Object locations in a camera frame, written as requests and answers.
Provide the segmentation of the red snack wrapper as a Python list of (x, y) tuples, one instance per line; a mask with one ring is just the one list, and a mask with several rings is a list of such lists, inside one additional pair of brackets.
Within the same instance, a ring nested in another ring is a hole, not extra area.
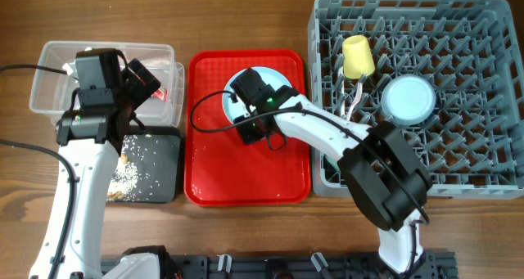
[(135, 73), (134, 77), (138, 81), (138, 93), (143, 100), (149, 97), (166, 101), (167, 90), (161, 86), (160, 80), (151, 73)]

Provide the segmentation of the light blue plate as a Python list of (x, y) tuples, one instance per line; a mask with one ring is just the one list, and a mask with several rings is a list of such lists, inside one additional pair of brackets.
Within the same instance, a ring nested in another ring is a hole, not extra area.
[[(262, 80), (266, 84), (270, 85), (274, 90), (278, 90), (283, 85), (286, 85), (288, 87), (291, 86), (289, 80), (283, 74), (279, 73), (274, 69), (263, 66), (256, 66), (253, 67), (253, 70), (256, 71), (260, 75)], [(232, 92), (232, 82), (244, 71), (245, 69), (240, 70), (234, 76), (232, 76), (227, 82), (226, 86), (224, 87), (224, 91)], [(228, 118), (231, 124), (236, 118), (240, 117), (241, 115), (248, 116), (250, 115), (249, 111), (255, 111), (254, 106), (250, 106), (249, 109), (247, 109), (245, 104), (240, 99), (238, 99), (237, 102), (233, 102), (230, 98), (230, 95), (226, 93), (222, 96), (222, 107), (226, 117)]]

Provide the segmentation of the rice and food scraps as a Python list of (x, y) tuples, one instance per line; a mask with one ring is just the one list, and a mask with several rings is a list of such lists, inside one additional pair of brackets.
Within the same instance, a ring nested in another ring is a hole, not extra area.
[(147, 171), (146, 158), (149, 150), (145, 141), (151, 135), (128, 135), (113, 173), (107, 200), (110, 202), (142, 202), (149, 201), (152, 189), (151, 174)]

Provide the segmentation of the white plastic fork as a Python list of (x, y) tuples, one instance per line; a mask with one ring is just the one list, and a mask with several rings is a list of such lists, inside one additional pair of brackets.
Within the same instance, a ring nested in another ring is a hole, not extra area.
[(359, 102), (361, 101), (361, 98), (362, 98), (362, 95), (363, 95), (363, 87), (364, 87), (364, 82), (365, 80), (367, 79), (367, 75), (366, 74), (362, 74), (360, 76), (360, 78), (358, 79), (356, 85), (355, 85), (355, 94), (354, 94), (354, 99), (353, 101), (351, 102), (350, 104), (350, 108), (348, 110), (348, 113), (347, 113), (347, 116), (346, 116), (346, 119), (348, 121), (351, 120), (351, 117), (355, 111), (355, 108), (356, 106), (359, 104)]

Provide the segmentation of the yellow plastic cup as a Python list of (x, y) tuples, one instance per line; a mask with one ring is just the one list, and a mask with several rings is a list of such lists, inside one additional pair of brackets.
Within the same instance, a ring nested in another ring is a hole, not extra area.
[(369, 76), (376, 67), (368, 39), (363, 35), (346, 38), (342, 43), (343, 74), (348, 79), (359, 79), (363, 74)]

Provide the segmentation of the light blue bowl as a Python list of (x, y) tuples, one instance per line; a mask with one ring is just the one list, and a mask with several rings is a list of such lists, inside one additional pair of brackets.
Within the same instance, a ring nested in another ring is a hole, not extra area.
[(424, 78), (406, 74), (385, 86), (380, 103), (384, 115), (394, 123), (410, 126), (430, 116), (436, 106), (436, 93)]

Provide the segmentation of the green bowl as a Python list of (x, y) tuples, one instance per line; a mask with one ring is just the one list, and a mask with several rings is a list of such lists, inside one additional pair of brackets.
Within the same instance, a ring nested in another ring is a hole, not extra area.
[(334, 160), (333, 158), (329, 157), (328, 155), (325, 155), (324, 156), (324, 162), (326, 163), (325, 166), (327, 167), (327, 170), (332, 172), (332, 173), (337, 173), (339, 174), (341, 172), (338, 164), (337, 164), (337, 161)]

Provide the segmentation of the white plastic spoon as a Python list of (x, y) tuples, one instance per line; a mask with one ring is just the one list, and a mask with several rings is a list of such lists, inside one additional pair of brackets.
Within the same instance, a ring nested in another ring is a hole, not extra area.
[(345, 81), (346, 81), (346, 77), (344, 74), (344, 68), (341, 66), (337, 72), (337, 82), (336, 82), (335, 87), (336, 87), (336, 90), (338, 91), (336, 110), (339, 113), (339, 116), (343, 119), (346, 117)]

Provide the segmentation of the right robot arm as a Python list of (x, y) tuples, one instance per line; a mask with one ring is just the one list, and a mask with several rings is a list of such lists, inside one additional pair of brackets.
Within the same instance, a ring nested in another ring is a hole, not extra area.
[(288, 86), (233, 91), (249, 113), (237, 119), (239, 132), (279, 133), (336, 161), (355, 204), (379, 231), (380, 259), (397, 275), (412, 275), (422, 256), (418, 226), (429, 221), (423, 206), (432, 182), (402, 132), (387, 121), (370, 127), (343, 120)]

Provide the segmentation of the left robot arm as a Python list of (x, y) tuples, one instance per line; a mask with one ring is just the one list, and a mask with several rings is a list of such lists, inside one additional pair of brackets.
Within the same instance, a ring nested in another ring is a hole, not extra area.
[(135, 110), (160, 81), (133, 59), (120, 66), (119, 53), (82, 52), (75, 64), (77, 106), (56, 124), (59, 175), (46, 235), (29, 271), (32, 278), (100, 278), (101, 238), (107, 192)]

